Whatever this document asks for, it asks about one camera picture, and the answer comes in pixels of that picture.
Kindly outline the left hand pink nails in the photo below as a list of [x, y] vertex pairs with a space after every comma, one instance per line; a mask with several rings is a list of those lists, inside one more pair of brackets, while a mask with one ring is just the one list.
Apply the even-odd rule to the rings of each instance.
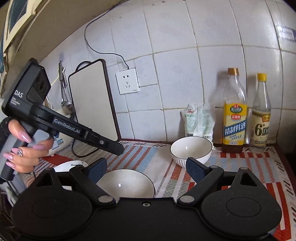
[[[32, 141], [28, 133], [17, 120], [10, 120], [8, 122], [8, 129], [10, 133], [20, 141], [26, 143]], [[3, 154], [6, 159], [6, 165], [18, 173], [32, 173], [35, 166], [39, 164], [40, 159], [48, 156], [53, 142], [54, 139], [49, 137], [32, 147], [12, 148], [9, 153]]]

